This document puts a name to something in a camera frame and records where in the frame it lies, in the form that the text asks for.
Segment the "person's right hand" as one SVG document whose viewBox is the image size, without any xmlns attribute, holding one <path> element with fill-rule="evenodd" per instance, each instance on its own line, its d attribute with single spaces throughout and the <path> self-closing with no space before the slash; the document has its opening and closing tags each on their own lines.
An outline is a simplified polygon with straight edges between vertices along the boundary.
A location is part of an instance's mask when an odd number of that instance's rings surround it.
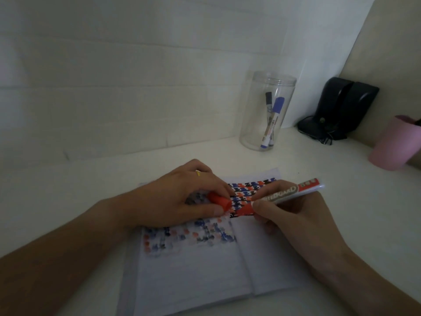
<svg viewBox="0 0 421 316">
<path fill-rule="evenodd" d="M 295 184 L 285 180 L 272 182 L 259 189 L 251 200 L 263 201 L 263 197 L 293 185 Z M 348 247 L 320 192 L 312 192 L 287 202 L 295 207 L 296 213 L 281 222 L 260 222 L 267 233 L 273 234 L 280 230 L 305 261 L 317 249 L 340 251 Z"/>
</svg>

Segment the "person's left hand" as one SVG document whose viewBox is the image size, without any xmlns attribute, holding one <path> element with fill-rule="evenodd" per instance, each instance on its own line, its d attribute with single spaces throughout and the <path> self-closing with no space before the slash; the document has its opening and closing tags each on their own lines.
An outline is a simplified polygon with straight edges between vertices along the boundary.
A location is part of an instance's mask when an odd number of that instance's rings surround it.
<svg viewBox="0 0 421 316">
<path fill-rule="evenodd" d="M 196 191 L 216 192 L 230 198 L 234 190 L 197 159 L 177 167 L 144 186 L 124 194 L 129 222 L 150 228 L 179 225 L 196 219 L 181 219 L 179 206 Z"/>
</svg>

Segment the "red marker cap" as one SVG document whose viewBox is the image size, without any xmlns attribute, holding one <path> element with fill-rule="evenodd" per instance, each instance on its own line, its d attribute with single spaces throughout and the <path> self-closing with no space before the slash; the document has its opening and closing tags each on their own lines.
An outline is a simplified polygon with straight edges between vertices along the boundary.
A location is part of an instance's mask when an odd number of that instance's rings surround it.
<svg viewBox="0 0 421 316">
<path fill-rule="evenodd" d="M 231 208 L 232 208 L 231 198 L 220 196 L 216 192 L 209 192 L 206 197 L 208 201 L 210 201 L 211 203 L 221 206 L 224 212 L 231 211 Z"/>
</svg>

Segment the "red whiteboard marker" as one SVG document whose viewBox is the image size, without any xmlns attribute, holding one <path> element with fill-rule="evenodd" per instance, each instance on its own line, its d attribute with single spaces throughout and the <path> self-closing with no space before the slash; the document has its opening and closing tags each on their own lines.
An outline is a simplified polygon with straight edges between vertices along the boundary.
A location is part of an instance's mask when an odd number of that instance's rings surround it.
<svg viewBox="0 0 421 316">
<path fill-rule="evenodd" d="M 262 200 L 278 205 L 286 201 L 318 191 L 320 189 L 323 189 L 324 187 L 325 185 L 319 179 L 313 178 L 308 181 L 295 184 L 285 190 L 275 192 L 271 195 L 267 195 L 263 197 Z M 241 207 L 239 210 L 236 210 L 236 216 L 240 217 L 254 215 L 253 203 L 254 201 L 249 202 L 243 207 Z"/>
</svg>

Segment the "person's left forearm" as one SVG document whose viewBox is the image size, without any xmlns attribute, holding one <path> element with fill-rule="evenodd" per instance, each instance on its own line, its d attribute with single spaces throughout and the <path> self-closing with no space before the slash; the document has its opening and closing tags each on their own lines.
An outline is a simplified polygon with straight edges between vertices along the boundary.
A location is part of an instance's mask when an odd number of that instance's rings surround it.
<svg viewBox="0 0 421 316">
<path fill-rule="evenodd" d="M 0 258 L 0 316 L 54 316 L 128 234 L 119 197 Z"/>
</svg>

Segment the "person's right forearm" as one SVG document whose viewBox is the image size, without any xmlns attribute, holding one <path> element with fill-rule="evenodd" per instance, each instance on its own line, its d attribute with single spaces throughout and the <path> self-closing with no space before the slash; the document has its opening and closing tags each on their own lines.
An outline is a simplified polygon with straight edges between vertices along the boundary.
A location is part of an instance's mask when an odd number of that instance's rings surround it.
<svg viewBox="0 0 421 316">
<path fill-rule="evenodd" d="M 421 303 L 387 281 L 349 247 L 306 258 L 316 278 L 359 316 L 421 316 Z"/>
</svg>

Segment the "open lined notebook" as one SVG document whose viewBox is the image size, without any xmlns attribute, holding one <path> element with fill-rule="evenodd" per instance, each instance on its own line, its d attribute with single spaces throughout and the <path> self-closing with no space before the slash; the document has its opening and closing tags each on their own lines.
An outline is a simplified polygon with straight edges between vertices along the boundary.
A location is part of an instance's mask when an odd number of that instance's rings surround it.
<svg viewBox="0 0 421 316">
<path fill-rule="evenodd" d="M 267 234 L 237 211 L 277 168 L 225 177 L 236 191 L 224 216 L 130 235 L 116 316 L 170 316 L 278 290 L 306 286 L 306 264 L 280 231 Z"/>
</svg>

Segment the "blue whiteboard marker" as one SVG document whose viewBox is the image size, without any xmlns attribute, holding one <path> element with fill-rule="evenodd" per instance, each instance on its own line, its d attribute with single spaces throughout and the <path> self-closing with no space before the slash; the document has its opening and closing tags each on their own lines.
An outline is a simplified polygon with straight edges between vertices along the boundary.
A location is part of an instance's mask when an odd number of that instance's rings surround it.
<svg viewBox="0 0 421 316">
<path fill-rule="evenodd" d="M 274 119 L 276 119 L 276 120 L 274 120 L 274 122 L 276 123 L 277 121 L 278 121 L 278 119 L 279 119 L 279 116 L 280 116 L 280 113 L 281 113 L 281 110 L 282 110 L 282 108 L 283 108 L 283 105 L 284 105 L 284 102 L 285 102 L 285 98 L 284 97 L 277 97 L 276 99 L 275 99 L 275 102 L 272 104 L 272 117 L 274 118 Z M 274 138 L 275 138 L 275 128 L 276 128 L 276 124 L 275 124 L 275 127 L 274 127 L 274 132 L 273 132 L 273 143 L 275 142 L 274 141 Z M 264 136 L 263 136 L 263 138 L 262 138 L 262 141 L 261 141 L 261 144 L 260 144 L 260 148 L 262 148 L 262 149 L 267 149 L 266 147 L 265 147 L 265 143 L 264 143 L 264 138 L 265 138 L 265 133 L 264 133 Z"/>
</svg>

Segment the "clear plastic jar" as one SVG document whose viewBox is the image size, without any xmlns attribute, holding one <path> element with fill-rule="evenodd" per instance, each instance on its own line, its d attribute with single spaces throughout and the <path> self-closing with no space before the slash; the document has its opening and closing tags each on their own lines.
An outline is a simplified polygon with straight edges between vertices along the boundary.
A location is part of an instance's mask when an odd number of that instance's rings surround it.
<svg viewBox="0 0 421 316">
<path fill-rule="evenodd" d="M 260 152 L 267 152 L 274 148 L 296 83 L 297 78 L 289 74 L 267 71 L 254 72 L 239 134 L 239 141 L 243 146 Z M 262 149 L 260 144 L 267 127 L 266 92 L 272 92 L 272 103 L 275 102 L 277 97 L 284 97 L 285 102 L 276 122 L 274 146 Z"/>
</svg>

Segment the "black whiteboard marker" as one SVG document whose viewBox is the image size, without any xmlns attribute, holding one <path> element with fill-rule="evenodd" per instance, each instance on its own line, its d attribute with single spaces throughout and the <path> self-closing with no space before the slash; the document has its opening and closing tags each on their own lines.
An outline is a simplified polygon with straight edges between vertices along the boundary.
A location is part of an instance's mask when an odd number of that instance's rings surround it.
<svg viewBox="0 0 421 316">
<path fill-rule="evenodd" d="M 272 92 L 266 92 L 265 93 L 266 96 L 266 120 L 267 120 L 267 127 L 266 127 L 266 132 L 265 132 L 265 138 L 264 138 L 264 143 L 265 143 L 265 147 L 269 148 L 272 147 L 274 145 L 273 143 L 273 132 L 274 132 L 274 127 L 275 127 L 275 122 L 273 117 L 272 117 Z"/>
</svg>

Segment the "pink cup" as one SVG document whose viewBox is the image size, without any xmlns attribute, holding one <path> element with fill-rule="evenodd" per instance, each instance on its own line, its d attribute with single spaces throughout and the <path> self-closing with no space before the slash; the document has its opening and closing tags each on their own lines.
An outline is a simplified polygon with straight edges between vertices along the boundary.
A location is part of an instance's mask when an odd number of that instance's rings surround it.
<svg viewBox="0 0 421 316">
<path fill-rule="evenodd" d="M 371 164 L 388 171 L 405 165 L 421 150 L 421 119 L 396 115 L 380 135 L 368 156 Z"/>
</svg>

